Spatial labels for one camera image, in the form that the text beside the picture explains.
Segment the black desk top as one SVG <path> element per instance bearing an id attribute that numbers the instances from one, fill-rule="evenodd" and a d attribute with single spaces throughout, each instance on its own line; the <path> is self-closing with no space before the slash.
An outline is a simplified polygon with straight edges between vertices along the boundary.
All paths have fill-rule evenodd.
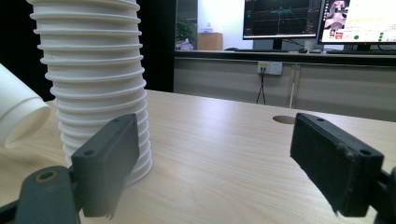
<path id="1" fill-rule="evenodd" d="M 284 63 L 323 63 L 396 67 L 396 55 L 179 50 L 174 53 L 174 56 L 178 58 L 205 60 L 272 61 Z"/>

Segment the green potted plant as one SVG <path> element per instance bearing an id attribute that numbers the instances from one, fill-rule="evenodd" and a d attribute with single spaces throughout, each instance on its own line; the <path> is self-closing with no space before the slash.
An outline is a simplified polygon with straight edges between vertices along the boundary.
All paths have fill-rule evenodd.
<path id="1" fill-rule="evenodd" d="M 196 25 L 178 17 L 176 23 L 176 50 L 193 50 L 196 41 Z"/>

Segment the black keyboard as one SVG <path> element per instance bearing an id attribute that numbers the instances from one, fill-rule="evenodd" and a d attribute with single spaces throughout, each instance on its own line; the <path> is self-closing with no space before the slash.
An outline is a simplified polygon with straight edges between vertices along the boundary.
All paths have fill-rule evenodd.
<path id="1" fill-rule="evenodd" d="M 278 53 L 288 53 L 288 50 L 283 49 L 234 49 L 234 52 L 255 52 L 255 53 L 267 53 L 267 52 L 278 52 Z"/>

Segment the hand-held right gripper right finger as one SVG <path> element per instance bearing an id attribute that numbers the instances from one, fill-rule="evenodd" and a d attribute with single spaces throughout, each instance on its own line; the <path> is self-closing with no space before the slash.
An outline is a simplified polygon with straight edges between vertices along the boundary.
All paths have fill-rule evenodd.
<path id="1" fill-rule="evenodd" d="M 296 115 L 290 156 L 332 207 L 345 217 L 363 217 L 384 155 L 326 119 Z"/>

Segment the dark graph computer monitor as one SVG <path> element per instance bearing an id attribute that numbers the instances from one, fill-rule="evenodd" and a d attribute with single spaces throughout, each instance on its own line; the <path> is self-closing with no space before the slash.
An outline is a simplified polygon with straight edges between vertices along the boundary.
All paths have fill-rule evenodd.
<path id="1" fill-rule="evenodd" d="M 245 0 L 242 38 L 272 39 L 281 50 L 286 39 L 317 37 L 322 0 Z"/>

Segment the bright window computer monitor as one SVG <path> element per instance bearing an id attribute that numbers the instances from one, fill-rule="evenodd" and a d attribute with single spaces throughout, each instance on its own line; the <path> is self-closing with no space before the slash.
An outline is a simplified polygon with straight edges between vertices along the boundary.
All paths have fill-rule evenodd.
<path id="1" fill-rule="evenodd" d="M 396 46 L 396 0 L 322 0 L 320 45 Z"/>

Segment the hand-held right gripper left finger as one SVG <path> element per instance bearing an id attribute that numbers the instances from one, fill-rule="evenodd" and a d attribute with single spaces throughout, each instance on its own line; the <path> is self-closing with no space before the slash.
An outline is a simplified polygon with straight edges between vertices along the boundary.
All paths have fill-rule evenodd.
<path id="1" fill-rule="evenodd" d="M 72 155 L 75 196 L 85 217 L 114 217 L 139 156 L 135 113 L 112 119 Z"/>

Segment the single white paper cup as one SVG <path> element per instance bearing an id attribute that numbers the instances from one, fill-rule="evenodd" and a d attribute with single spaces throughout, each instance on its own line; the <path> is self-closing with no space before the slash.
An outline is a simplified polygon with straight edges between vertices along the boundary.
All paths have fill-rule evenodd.
<path id="1" fill-rule="evenodd" d="M 49 116 L 43 99 L 0 64 L 0 146 L 23 144 Z"/>

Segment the white wall socket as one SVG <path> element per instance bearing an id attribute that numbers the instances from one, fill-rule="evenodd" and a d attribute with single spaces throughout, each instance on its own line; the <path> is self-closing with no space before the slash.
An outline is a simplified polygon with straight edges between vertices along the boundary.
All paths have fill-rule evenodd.
<path id="1" fill-rule="evenodd" d="M 280 76 L 282 73 L 282 68 L 283 68 L 282 62 L 259 61 L 257 66 L 257 71 L 259 74 Z"/>

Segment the stack of white paper cups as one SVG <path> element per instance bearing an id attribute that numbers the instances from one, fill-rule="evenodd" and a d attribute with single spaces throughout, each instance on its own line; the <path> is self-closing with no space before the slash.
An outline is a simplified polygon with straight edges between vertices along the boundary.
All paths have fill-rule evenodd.
<path id="1" fill-rule="evenodd" d="M 149 112 L 136 0 L 27 0 L 47 66 L 67 157 L 106 123 L 137 116 L 140 156 L 127 182 L 151 170 Z"/>

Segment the small wooden cabinet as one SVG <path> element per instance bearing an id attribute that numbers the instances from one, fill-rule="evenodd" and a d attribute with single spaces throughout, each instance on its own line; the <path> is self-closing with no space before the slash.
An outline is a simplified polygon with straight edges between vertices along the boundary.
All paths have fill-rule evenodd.
<path id="1" fill-rule="evenodd" d="M 222 33 L 199 33 L 197 36 L 198 50 L 222 50 Z"/>

